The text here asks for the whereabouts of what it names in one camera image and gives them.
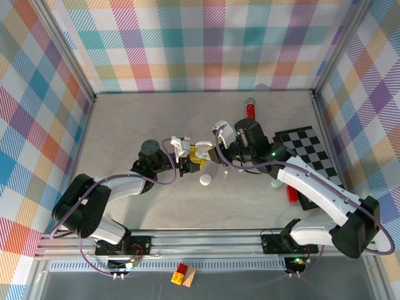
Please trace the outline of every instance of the white cylinder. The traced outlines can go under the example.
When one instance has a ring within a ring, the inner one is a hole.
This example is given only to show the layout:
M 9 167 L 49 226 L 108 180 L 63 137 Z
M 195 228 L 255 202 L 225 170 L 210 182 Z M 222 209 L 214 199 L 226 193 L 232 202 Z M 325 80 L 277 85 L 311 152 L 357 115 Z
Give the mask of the white cylinder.
M 212 180 L 213 179 L 209 174 L 203 174 L 202 176 L 200 176 L 200 183 L 203 186 L 208 186 Z

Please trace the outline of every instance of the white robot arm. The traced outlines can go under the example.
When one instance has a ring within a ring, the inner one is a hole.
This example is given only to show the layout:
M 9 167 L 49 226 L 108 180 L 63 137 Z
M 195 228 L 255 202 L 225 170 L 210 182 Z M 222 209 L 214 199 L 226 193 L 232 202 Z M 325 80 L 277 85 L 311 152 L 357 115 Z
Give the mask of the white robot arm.
M 299 156 L 282 144 L 270 144 L 260 125 L 253 119 L 243 119 L 235 124 L 235 130 L 226 122 L 220 121 L 214 128 L 221 143 L 209 149 L 208 154 L 215 163 L 233 160 L 254 165 L 264 162 L 285 162 L 286 166 L 266 166 L 258 168 L 262 173 L 292 186 L 316 203 L 330 217 L 292 220 L 281 232 L 282 243 L 288 251 L 295 251 L 301 245 L 320 244 L 336 246 L 345 255 L 358 258 L 378 233 L 379 228 L 365 214 L 349 205 L 346 199 L 362 206 L 379 220 L 379 203 L 372 197 L 365 200 L 340 187 L 311 169 Z M 87 203 L 81 204 L 66 219 L 64 225 L 81 238 L 94 238 L 103 245 L 111 245 L 116 254 L 126 254 L 131 246 L 131 232 L 122 224 L 103 217 L 108 201 L 127 195 L 137 195 L 149 191 L 154 184 L 140 176 L 156 179 L 156 174 L 172 169 L 171 161 L 163 153 L 156 141 L 148 140 L 142 145 L 139 160 L 134 163 L 126 177 L 113 179 L 99 184 L 87 197 Z M 188 157 L 175 155 L 175 168 L 181 176 L 184 173 L 198 171 Z M 53 209 L 53 218 L 59 221 L 88 190 L 101 180 L 80 174 L 68 187 L 67 191 Z M 339 191 L 340 198 L 334 191 Z

